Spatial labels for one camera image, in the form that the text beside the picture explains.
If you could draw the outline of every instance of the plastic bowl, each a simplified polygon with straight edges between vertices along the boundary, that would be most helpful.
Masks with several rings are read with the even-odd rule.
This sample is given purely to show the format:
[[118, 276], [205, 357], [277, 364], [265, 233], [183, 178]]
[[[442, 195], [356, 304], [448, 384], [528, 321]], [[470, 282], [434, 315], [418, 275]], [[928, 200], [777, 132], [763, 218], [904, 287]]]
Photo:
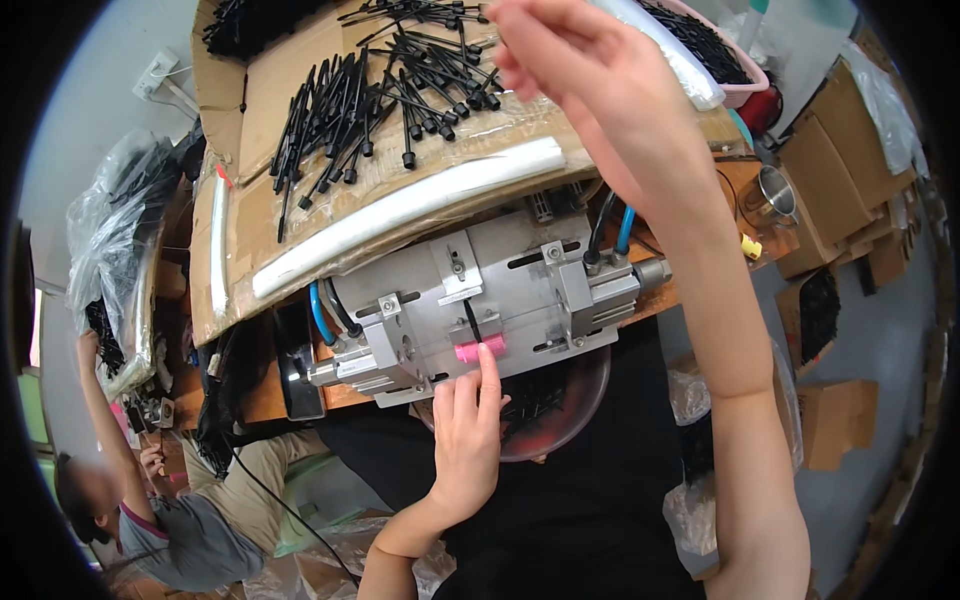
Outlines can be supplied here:
[[[610, 380], [610, 347], [567, 359], [566, 391], [559, 409], [516, 432], [500, 448], [501, 463], [519, 463], [553, 452], [574, 438], [600, 406]], [[420, 420], [433, 431], [433, 398], [413, 403]]]
[[719, 28], [713, 25], [713, 23], [710, 23], [709, 20], [705, 19], [701, 14], [679, 0], [656, 0], [656, 2], [676, 14], [689, 14], [715, 31], [717, 35], [720, 36], [720, 39], [733, 49], [737, 62], [739, 62], [743, 70], [747, 72], [750, 79], [754, 81], [749, 85], [720, 84], [720, 89], [724, 90], [724, 93], [727, 94], [727, 98], [723, 101], [724, 107], [740, 108], [754, 92], [763, 91], [767, 87], [770, 87], [770, 80], [767, 79], [767, 74], [750, 58], [750, 55], [744, 52], [727, 34], [720, 31]]

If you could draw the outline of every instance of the woman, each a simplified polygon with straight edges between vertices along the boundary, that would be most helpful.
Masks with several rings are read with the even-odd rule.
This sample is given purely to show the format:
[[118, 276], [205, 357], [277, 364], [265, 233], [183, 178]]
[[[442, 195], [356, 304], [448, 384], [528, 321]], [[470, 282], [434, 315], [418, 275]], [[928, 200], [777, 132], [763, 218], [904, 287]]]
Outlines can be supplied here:
[[[117, 550], [157, 581], [182, 591], [210, 591], [246, 579], [273, 556], [282, 507], [244, 469], [218, 481], [183, 443], [191, 493], [179, 498], [159, 476], [159, 446], [140, 462], [156, 495], [149, 496], [127, 438], [110, 411], [96, 375], [99, 343], [88, 330], [77, 341], [86, 407], [107, 464], [94, 466], [61, 454], [57, 500], [83, 542], [115, 540]], [[287, 467], [326, 451], [313, 432], [286, 434], [245, 446], [240, 460], [271, 492], [283, 496]]]
[[[501, 0], [487, 16], [503, 39], [495, 62], [504, 86], [564, 110], [670, 261], [713, 401], [720, 570], [691, 581], [661, 514], [681, 469], [647, 320], [614, 346], [597, 415], [542, 467], [498, 464], [500, 387], [482, 346], [480, 373], [438, 386], [435, 444], [413, 420], [382, 412], [320, 423], [348, 466], [388, 504], [406, 506], [376, 537], [358, 597], [415, 598], [411, 565], [443, 536], [457, 570], [434, 598], [802, 599], [809, 541], [769, 337], [691, 104], [653, 40], [581, 0]], [[385, 468], [390, 447], [406, 452], [406, 465], [433, 457], [435, 473]]]

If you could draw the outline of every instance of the workbench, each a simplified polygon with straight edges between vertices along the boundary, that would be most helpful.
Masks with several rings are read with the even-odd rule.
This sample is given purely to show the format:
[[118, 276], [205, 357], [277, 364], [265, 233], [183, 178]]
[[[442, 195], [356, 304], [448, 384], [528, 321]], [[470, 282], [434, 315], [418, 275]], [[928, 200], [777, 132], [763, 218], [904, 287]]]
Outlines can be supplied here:
[[[751, 186], [756, 185], [756, 176], [759, 173], [760, 162], [751, 155], [725, 156], [722, 151], [716, 151], [714, 155], [717, 159], [716, 169], [719, 172], [717, 178], [720, 182], [720, 187], [724, 190], [728, 203], [731, 205], [731, 208], [733, 208], [735, 199], [741, 198]], [[760, 259], [754, 261], [745, 258], [751, 271], [768, 265], [797, 249], [797, 236], [793, 229], [765, 228], [763, 230], [756, 230], [739, 217], [738, 210], [736, 214], [737, 228], [757, 240], [763, 246], [763, 254]], [[605, 244], [601, 246], [602, 249], [612, 246], [617, 229], [617, 222], [613, 220], [608, 221]], [[630, 240], [631, 262], [638, 262], [645, 258], [655, 256], [637, 241], [638, 237], [654, 249], [659, 247], [650, 230], [645, 224], [637, 220], [634, 224]], [[634, 315], [622, 321], [620, 326], [626, 326], [641, 319], [656, 315], [679, 303], [680, 299], [677, 294], [677, 288], [674, 283], [670, 281], [655, 290], [641, 294], [637, 299]], [[318, 344], [316, 350], [318, 359], [324, 359], [330, 356], [329, 350], [322, 344]], [[360, 402], [372, 401], [371, 397], [363, 396], [347, 385], [323, 388], [323, 392], [327, 410], [335, 410]], [[197, 416], [200, 413], [200, 407], [204, 399], [203, 390], [200, 386], [199, 372], [193, 370], [192, 372], [186, 373], [185, 376], [180, 377], [175, 383], [174, 395], [176, 397], [178, 427], [184, 429], [195, 427]], [[246, 422], [286, 418], [286, 409], [284, 407], [283, 394], [280, 389], [279, 370], [276, 365], [276, 360], [269, 368], [263, 383], [242, 401], [242, 410]]]

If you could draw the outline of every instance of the plastic basket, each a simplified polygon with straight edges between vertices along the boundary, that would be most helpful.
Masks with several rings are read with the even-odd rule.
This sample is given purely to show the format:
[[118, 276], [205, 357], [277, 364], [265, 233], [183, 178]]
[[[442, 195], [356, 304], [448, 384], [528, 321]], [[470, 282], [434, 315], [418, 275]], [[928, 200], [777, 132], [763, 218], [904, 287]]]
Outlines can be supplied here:
[[726, 108], [740, 108], [747, 102], [747, 99], [750, 98], [751, 94], [758, 91], [763, 91], [767, 87], [770, 87], [770, 81], [767, 79], [766, 73], [756, 65], [753, 59], [750, 56], [740, 49], [732, 39], [730, 39], [727, 34], [723, 33], [713, 23], [710, 23], [708, 20], [703, 18], [698, 12], [691, 9], [689, 6], [679, 0], [652, 0], [655, 4], [662, 5], [665, 9], [675, 12], [676, 14], [689, 14], [690, 16], [698, 19], [701, 23], [710, 27], [713, 31], [720, 36], [720, 39], [723, 40], [725, 44], [733, 48], [734, 53], [736, 54], [736, 59], [740, 63], [740, 66], [743, 67], [743, 70], [747, 72], [747, 76], [754, 81], [753, 84], [749, 85], [731, 85], [731, 84], [720, 84], [720, 89], [724, 90], [724, 93], [727, 94], [727, 98], [723, 101], [723, 106]]

